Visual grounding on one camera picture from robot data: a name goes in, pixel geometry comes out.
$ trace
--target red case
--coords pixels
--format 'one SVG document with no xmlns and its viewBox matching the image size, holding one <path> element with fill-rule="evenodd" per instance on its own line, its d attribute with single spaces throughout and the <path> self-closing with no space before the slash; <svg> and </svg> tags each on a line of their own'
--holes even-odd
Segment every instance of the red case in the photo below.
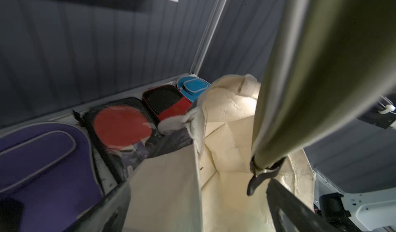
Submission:
<svg viewBox="0 0 396 232">
<path fill-rule="evenodd" d="M 170 84 L 145 91 L 143 101 L 159 121 L 176 115 L 185 115 L 191 105 L 190 101 Z"/>
</svg>

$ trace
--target metal frame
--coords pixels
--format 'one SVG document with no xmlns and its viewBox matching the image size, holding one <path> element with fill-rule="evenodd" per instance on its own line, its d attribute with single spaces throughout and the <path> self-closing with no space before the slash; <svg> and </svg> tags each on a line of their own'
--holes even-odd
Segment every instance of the metal frame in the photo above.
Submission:
<svg viewBox="0 0 396 232">
<path fill-rule="evenodd" d="M 314 190 L 314 204 L 321 209 L 319 198 L 322 195 L 338 192 L 343 194 L 344 191 L 327 179 L 318 170 L 313 170 L 315 173 L 315 190 Z"/>
<path fill-rule="evenodd" d="M 349 219 L 362 231 L 395 223 L 396 188 L 365 193 L 344 193 L 341 198 Z"/>
<path fill-rule="evenodd" d="M 213 7 L 212 13 L 210 14 L 209 21 L 206 24 L 204 34 L 201 38 L 201 42 L 198 46 L 197 52 L 195 53 L 194 61 L 192 62 L 190 72 L 198 75 L 201 70 L 201 66 L 204 62 L 207 50 L 209 49 L 210 42 L 216 31 L 217 25 L 220 21 L 221 14 L 225 7 L 227 0 L 216 0 Z"/>
</svg>

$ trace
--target purple padded case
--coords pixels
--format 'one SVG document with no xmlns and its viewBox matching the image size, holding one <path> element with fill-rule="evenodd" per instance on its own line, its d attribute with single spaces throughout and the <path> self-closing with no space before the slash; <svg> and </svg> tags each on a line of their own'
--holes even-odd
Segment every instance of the purple padded case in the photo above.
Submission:
<svg viewBox="0 0 396 232">
<path fill-rule="evenodd" d="M 58 122 L 0 137 L 0 199 L 23 204 L 20 232 L 63 231 L 101 201 L 91 150 L 81 129 Z"/>
</svg>

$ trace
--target blue case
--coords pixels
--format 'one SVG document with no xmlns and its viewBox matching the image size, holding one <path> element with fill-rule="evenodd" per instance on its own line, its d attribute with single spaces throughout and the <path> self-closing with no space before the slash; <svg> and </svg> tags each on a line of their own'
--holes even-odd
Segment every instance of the blue case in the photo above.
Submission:
<svg viewBox="0 0 396 232">
<path fill-rule="evenodd" d="M 195 76 L 184 76 L 177 81 L 177 88 L 191 103 L 209 86 L 210 83 Z"/>
</svg>

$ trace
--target gray corrugated wall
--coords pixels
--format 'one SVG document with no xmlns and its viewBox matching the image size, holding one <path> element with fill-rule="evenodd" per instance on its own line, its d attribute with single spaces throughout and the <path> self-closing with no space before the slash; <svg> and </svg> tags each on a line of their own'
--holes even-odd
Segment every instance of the gray corrugated wall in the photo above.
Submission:
<svg viewBox="0 0 396 232">
<path fill-rule="evenodd" d="M 0 0 L 0 127 L 190 70 L 215 0 Z"/>
<path fill-rule="evenodd" d="M 285 0 L 228 0 L 199 76 L 209 82 L 225 74 L 262 79 Z"/>
<path fill-rule="evenodd" d="M 396 187 L 396 130 L 354 119 L 306 147 L 314 170 L 345 192 L 370 192 Z"/>
</svg>

